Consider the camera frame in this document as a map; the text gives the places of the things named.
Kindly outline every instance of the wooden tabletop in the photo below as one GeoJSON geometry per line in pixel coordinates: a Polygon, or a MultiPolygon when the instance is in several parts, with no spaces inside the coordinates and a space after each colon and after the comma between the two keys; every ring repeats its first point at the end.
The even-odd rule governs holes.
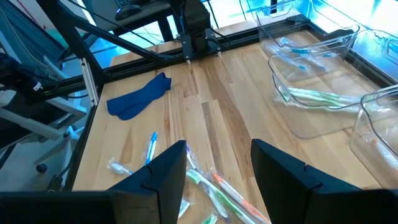
{"type": "MultiPolygon", "coordinates": [[[[136,57],[118,56],[114,64],[136,57]]],[[[103,190],[122,180],[106,167],[112,158],[138,170],[146,139],[154,131],[159,133],[156,155],[186,139],[205,171],[215,168],[266,216],[251,165],[253,138],[358,187],[380,187],[348,147],[350,129],[313,139],[300,139],[289,131],[270,97],[267,60],[260,45],[253,44],[193,61],[192,66],[182,63],[106,84],[73,189],[103,190]],[[172,78],[172,88],[163,97],[129,121],[109,115],[107,100],[142,88],[160,72],[172,78]]],[[[188,179],[184,197],[194,205],[178,223],[201,223],[213,210],[202,189],[188,179]]]]}

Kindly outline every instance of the blue sock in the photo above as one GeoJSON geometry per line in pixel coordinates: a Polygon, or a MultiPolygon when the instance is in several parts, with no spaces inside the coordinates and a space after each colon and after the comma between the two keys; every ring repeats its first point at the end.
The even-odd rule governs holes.
{"type": "Polygon", "coordinates": [[[108,100],[108,111],[122,120],[135,117],[153,100],[164,95],[171,88],[172,79],[162,72],[146,84],[142,89],[108,100]]]}

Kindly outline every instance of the blue toothbrush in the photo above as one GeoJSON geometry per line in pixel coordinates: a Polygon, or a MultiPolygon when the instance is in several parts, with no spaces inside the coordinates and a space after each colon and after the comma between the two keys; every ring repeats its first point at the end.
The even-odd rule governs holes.
{"type": "Polygon", "coordinates": [[[150,138],[148,142],[148,150],[147,150],[147,158],[145,161],[145,165],[148,164],[152,158],[154,157],[155,154],[155,148],[156,148],[156,141],[157,141],[157,132],[154,132],[152,134],[152,137],[150,138]]]}

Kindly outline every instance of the computer mouse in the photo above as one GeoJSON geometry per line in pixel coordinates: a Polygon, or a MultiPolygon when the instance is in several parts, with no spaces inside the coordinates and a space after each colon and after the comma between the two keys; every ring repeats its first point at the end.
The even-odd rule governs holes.
{"type": "Polygon", "coordinates": [[[117,21],[125,19],[141,10],[141,7],[138,5],[128,5],[123,6],[116,11],[115,19],[117,21]]]}

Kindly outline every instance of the clear plastic bin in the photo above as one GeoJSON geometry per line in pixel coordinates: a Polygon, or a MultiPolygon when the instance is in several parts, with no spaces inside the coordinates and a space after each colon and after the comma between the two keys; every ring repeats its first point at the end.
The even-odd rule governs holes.
{"type": "MultiPolygon", "coordinates": [[[[348,43],[361,53],[398,69],[393,63],[392,43],[398,39],[379,30],[364,30],[348,43]]],[[[313,138],[352,127],[361,97],[379,89],[367,75],[383,72],[342,45],[325,46],[310,55],[269,59],[272,70],[271,97],[287,126],[300,138],[313,138]]]]}
{"type": "Polygon", "coordinates": [[[289,0],[256,13],[260,43],[271,57],[300,57],[324,45],[346,45],[359,25],[321,0],[289,0]]]}
{"type": "Polygon", "coordinates": [[[398,188],[398,86],[365,95],[349,147],[375,179],[398,188]]]}

